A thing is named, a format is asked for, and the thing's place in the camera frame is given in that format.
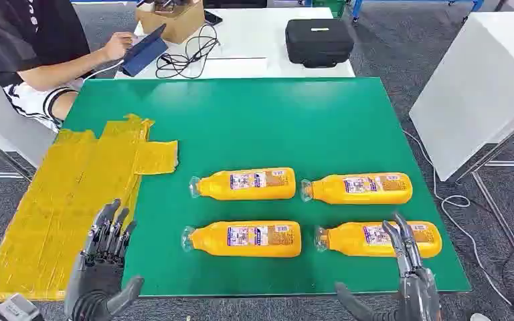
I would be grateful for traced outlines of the person's right hand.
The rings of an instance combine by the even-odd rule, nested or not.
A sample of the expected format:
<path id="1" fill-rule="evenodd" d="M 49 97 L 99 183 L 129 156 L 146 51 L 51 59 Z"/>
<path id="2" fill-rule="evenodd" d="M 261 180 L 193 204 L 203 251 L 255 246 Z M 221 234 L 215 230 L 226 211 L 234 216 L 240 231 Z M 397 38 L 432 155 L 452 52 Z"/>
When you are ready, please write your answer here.
<path id="1" fill-rule="evenodd" d="M 136 35 L 131 32 L 113 33 L 108 42 L 98 50 L 101 62 L 111 62 L 122 59 L 129 48 L 133 46 Z"/>

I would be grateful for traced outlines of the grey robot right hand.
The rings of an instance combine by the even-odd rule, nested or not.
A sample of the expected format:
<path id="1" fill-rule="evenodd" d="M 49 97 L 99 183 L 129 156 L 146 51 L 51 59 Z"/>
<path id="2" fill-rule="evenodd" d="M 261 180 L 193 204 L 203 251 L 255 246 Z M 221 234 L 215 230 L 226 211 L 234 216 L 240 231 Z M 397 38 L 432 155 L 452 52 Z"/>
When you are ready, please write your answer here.
<path id="1" fill-rule="evenodd" d="M 434 274 L 423 266 L 414 232 L 397 211 L 394 212 L 394 221 L 397 229 L 388 221 L 384 221 L 382 227 L 390 236 L 398 262 L 398 308 L 376 312 L 361 303 L 341 282 L 335 283 L 337 299 L 356 320 L 441 320 Z"/>

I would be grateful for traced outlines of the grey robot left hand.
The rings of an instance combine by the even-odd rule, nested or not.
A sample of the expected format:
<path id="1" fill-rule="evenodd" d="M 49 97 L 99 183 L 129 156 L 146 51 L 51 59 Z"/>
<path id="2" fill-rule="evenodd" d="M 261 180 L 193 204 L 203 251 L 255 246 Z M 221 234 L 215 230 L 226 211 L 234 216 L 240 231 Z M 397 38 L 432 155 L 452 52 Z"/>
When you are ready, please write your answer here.
<path id="1" fill-rule="evenodd" d="M 122 230 L 129 209 L 120 206 L 120 199 L 114 199 L 98 212 L 76 256 L 64 300 L 68 320 L 112 320 L 139 297 L 141 276 L 122 287 L 126 250 L 137 222 Z"/>

